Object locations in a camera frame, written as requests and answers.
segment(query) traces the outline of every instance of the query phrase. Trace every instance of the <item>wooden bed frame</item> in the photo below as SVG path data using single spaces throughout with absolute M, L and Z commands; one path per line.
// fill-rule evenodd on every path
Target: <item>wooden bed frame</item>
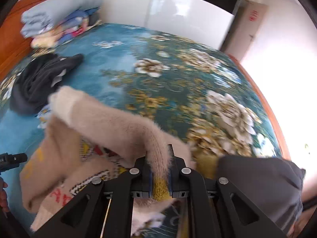
M 31 38 L 25 39 L 20 34 L 20 30 L 23 26 L 20 21 L 21 14 L 34 5 L 43 1 L 45 0 L 19 0 L 11 9 L 3 25 L 0 27 L 0 83 L 5 78 L 7 73 L 12 69 L 12 67 L 14 67 L 24 56 L 29 54 L 31 51 Z M 258 95 L 264 107 L 264 110 L 266 111 L 268 118 L 272 123 L 283 158 L 291 160 L 282 130 L 267 100 L 263 96 L 262 92 L 259 90 L 258 86 L 255 84 L 255 82 L 252 80 L 250 75 L 241 66 L 239 61 L 231 55 L 229 55 L 229 57 L 237 65 L 238 69 L 244 74 L 245 78 L 249 81 L 255 93 Z
M 25 39 L 20 30 L 21 14 L 45 0 L 19 0 L 0 27 L 0 83 L 24 56 L 31 51 L 31 38 Z

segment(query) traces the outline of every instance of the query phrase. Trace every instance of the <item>fuzzy sweater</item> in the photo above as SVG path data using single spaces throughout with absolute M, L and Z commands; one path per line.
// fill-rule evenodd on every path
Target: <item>fuzzy sweater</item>
M 134 200 L 131 234 L 167 208 L 168 144 L 190 167 L 189 148 L 147 118 L 110 108 L 64 86 L 50 96 L 53 111 L 45 138 L 20 173 L 24 207 L 37 213 L 38 230 L 93 177 L 116 178 L 147 156 L 154 174 L 152 199 Z

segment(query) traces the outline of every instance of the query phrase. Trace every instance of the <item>screw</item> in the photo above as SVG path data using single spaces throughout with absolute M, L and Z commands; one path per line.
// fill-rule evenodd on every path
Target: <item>screw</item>
M 221 184 L 227 184 L 229 181 L 226 177 L 220 177 L 218 180 Z
M 191 173 L 191 170 L 189 168 L 185 167 L 185 168 L 182 169 L 182 173 L 185 174 L 185 175 L 188 175 L 188 174 Z
M 137 168 L 131 168 L 129 172 L 130 172 L 130 174 L 132 174 L 132 175 L 137 175 L 140 171 L 139 171 L 139 169 L 137 169 Z
M 91 182 L 94 184 L 94 185 L 98 185 L 101 183 L 101 178 L 100 177 L 94 177 Z

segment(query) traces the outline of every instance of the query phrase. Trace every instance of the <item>sweater cuff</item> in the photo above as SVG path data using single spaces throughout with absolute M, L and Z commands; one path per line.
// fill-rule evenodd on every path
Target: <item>sweater cuff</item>
M 62 86 L 57 92 L 49 96 L 49 104 L 53 114 L 63 120 L 68 126 L 71 124 L 73 107 L 81 100 L 85 93 L 69 86 Z

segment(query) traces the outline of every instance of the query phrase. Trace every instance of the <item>bedspread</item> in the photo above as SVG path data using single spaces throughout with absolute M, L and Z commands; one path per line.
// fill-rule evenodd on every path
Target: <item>bedspread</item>
M 168 33 L 119 24 L 97 26 L 54 50 L 61 56 L 85 56 L 63 85 L 156 121 L 187 142 L 194 156 L 281 157 L 259 98 L 232 60 L 218 50 Z M 0 84 L 0 154 L 30 157 L 44 136 L 48 107 L 35 116 L 19 116 L 8 108 L 14 79 L 31 60 L 31 55 L 24 58 Z M 34 216 L 22 208 L 21 168 L 5 172 L 3 178 L 10 186 L 13 214 L 28 227 Z M 161 230 L 153 227 L 141 234 L 147 237 L 164 229 L 159 237 L 175 237 L 177 207 L 170 211 L 174 215 L 168 216 Z

